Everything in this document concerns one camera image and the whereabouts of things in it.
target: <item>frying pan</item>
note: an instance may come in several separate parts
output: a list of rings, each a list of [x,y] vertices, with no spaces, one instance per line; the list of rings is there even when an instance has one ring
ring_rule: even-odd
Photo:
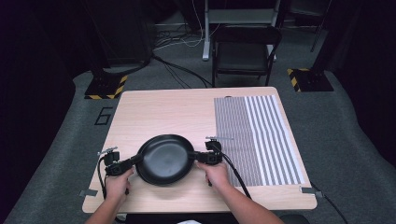
[[[194,163],[192,144],[176,134],[163,134],[149,139],[137,152],[143,160],[135,165],[140,177],[156,186],[177,182],[189,173]]]

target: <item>desk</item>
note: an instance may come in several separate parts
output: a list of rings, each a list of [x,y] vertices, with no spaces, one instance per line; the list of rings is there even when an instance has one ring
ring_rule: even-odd
[[[210,51],[210,30],[209,23],[228,23],[228,24],[251,24],[264,23],[276,25],[277,12],[279,10],[280,0],[276,0],[274,8],[262,9],[209,9],[208,0],[205,0],[205,42],[202,59],[209,60]],[[268,46],[268,52],[271,52],[272,46]]]
[[[305,182],[301,185],[247,187],[249,193],[254,201],[271,210],[314,209],[317,206],[315,196],[300,191],[300,187],[311,186],[283,106],[276,89],[272,87],[126,91],[120,98],[103,150],[117,146],[120,159],[126,160],[134,156],[151,137],[173,133],[187,138],[194,150],[206,151],[205,138],[216,135],[214,98],[259,95],[274,95],[277,99]],[[130,181],[133,188],[120,209],[121,213],[229,211],[205,182],[205,173],[195,166],[183,179],[169,187],[152,186],[144,182],[136,172],[130,177]],[[82,206],[86,213],[93,213],[103,201],[96,171],[90,189],[99,192],[95,197],[86,196]]]

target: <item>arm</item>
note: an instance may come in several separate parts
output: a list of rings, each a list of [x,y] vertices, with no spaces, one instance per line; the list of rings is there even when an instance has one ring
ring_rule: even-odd
[[[274,213],[250,200],[230,184],[225,163],[211,166],[197,162],[197,166],[206,172],[206,180],[210,180],[213,190],[227,204],[239,223],[283,223]]]
[[[120,207],[126,200],[125,190],[130,189],[131,183],[128,177],[134,173],[133,169],[123,175],[109,176],[106,178],[106,199],[96,209],[86,224],[109,224],[113,223]]]

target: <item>light wood tabletop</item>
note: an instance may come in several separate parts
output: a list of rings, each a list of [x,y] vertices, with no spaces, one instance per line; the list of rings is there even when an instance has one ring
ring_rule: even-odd
[[[272,87],[219,88],[193,90],[126,91],[120,98],[102,150],[118,147],[120,160],[136,155],[150,138],[161,134],[178,134],[188,139],[195,151],[206,151],[205,139],[216,135],[214,98],[225,96],[274,95],[289,132],[290,142],[304,177],[299,185],[247,187],[252,199],[270,210],[310,210],[317,206],[314,195],[301,193],[311,188],[288,119]],[[101,165],[102,175],[105,166]],[[205,182],[205,172],[195,167],[181,180],[157,187],[137,174],[129,178],[132,189],[120,213],[201,213],[227,212],[229,209]],[[96,169],[89,189],[98,190],[95,197],[86,196],[82,209],[93,213],[103,201]]]

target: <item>placemat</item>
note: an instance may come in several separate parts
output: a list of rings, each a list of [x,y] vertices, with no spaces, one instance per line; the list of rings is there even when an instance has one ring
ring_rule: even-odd
[[[215,98],[214,102],[217,137],[246,186],[304,183],[274,95]],[[231,169],[229,175],[239,187]]]

